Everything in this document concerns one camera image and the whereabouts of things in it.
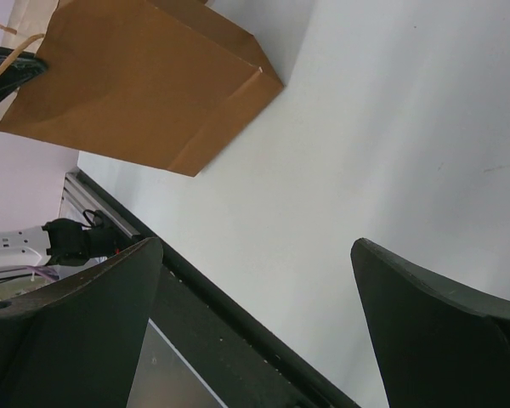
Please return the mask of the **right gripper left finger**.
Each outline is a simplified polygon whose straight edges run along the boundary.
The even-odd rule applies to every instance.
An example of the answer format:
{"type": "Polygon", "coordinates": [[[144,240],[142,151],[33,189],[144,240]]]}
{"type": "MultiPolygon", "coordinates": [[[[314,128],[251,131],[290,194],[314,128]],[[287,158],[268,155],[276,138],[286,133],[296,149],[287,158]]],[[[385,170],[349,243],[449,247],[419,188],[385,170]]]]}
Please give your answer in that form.
{"type": "Polygon", "coordinates": [[[0,301],[0,407],[124,407],[162,269],[141,241],[0,301]]]}

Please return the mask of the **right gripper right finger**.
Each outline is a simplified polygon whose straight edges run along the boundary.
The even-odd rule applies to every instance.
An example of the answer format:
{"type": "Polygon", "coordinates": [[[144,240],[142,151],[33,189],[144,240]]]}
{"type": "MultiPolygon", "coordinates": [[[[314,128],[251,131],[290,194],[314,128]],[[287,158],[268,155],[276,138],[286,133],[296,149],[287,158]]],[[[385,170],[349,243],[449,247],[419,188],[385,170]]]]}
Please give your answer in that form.
{"type": "Polygon", "coordinates": [[[510,301],[366,238],[350,253],[392,407],[510,407],[510,301]]]}

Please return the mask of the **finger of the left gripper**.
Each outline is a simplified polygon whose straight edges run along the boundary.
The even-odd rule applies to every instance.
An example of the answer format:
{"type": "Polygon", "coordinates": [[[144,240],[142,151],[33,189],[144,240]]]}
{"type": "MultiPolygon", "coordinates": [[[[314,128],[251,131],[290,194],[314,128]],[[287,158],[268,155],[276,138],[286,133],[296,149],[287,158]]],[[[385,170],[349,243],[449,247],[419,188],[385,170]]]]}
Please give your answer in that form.
{"type": "MultiPolygon", "coordinates": [[[[14,52],[11,48],[0,47],[0,66],[14,52]]],[[[34,53],[21,52],[13,62],[0,72],[0,103],[21,85],[42,75],[48,70],[47,64],[34,53]]]]}

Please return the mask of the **brown paper takeout bag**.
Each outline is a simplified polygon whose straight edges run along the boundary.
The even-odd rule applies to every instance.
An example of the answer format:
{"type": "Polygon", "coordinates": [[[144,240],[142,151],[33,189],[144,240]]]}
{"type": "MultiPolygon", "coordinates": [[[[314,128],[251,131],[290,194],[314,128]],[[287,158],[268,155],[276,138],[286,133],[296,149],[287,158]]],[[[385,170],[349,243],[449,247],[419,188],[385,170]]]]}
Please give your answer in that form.
{"type": "Polygon", "coordinates": [[[185,176],[283,89],[203,1],[17,1],[3,31],[47,70],[0,103],[0,132],[185,176]]]}

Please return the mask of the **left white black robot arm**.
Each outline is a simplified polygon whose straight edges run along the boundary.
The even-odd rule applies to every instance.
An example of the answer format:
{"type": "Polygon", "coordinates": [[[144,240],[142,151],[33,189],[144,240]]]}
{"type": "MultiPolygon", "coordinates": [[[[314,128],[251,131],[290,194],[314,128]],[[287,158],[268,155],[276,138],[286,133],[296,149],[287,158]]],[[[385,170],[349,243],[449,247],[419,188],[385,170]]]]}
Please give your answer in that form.
{"type": "MultiPolygon", "coordinates": [[[[24,50],[0,74],[0,103],[48,69],[46,63],[24,50]]],[[[103,212],[86,209],[84,222],[57,218],[43,226],[0,233],[0,284],[39,275],[55,282],[50,268],[83,266],[93,258],[112,257],[127,247],[127,237],[103,212]]]]}

